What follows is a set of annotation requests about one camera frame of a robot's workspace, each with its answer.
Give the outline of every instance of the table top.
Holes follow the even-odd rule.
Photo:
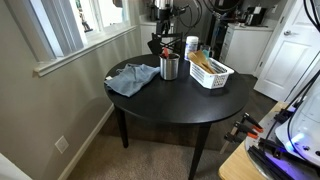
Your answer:
[[[270,112],[280,111],[286,107],[286,103],[278,102]],[[244,141],[230,155],[230,157],[220,166],[219,176],[221,179],[243,179],[243,180],[262,180],[266,179],[249,159],[249,155],[245,150]]]
[[[160,66],[158,56],[142,55],[117,64],[106,76],[116,76],[116,70],[127,63]],[[224,87],[206,89],[190,76],[189,70],[190,62],[181,58],[177,79],[166,81],[158,74],[130,98],[107,90],[106,85],[105,90],[118,108],[159,123],[212,123],[232,116],[247,103],[249,90],[237,72],[229,75]]]

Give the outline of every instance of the items in basket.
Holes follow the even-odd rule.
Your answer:
[[[221,66],[219,66],[218,63],[214,62],[214,61],[209,61],[211,67],[218,73],[218,74],[221,74],[221,73],[226,73],[227,70],[222,68]]]
[[[190,52],[188,54],[188,58],[193,63],[195,63],[196,65],[201,67],[203,70],[205,70],[207,73],[209,73],[209,74],[217,74],[215,69],[213,69],[213,67],[206,60],[206,57],[205,57],[205,55],[203,54],[203,52],[201,50],[199,50],[197,52]]]

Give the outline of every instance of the white door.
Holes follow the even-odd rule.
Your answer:
[[[316,63],[319,50],[320,33],[308,19],[303,1],[297,0],[254,89],[284,101],[299,80],[306,77],[308,68]]]

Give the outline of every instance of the white wall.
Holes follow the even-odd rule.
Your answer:
[[[130,3],[137,17],[139,3]],[[33,179],[57,179],[111,106],[105,74],[141,54],[139,28],[39,78],[3,0],[0,17],[0,152]],[[70,146],[61,155],[54,143],[62,135]]]

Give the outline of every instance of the blue cloth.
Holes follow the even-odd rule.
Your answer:
[[[160,67],[126,64],[124,69],[118,69],[117,72],[119,75],[104,83],[115,92],[131,97],[160,72]]]

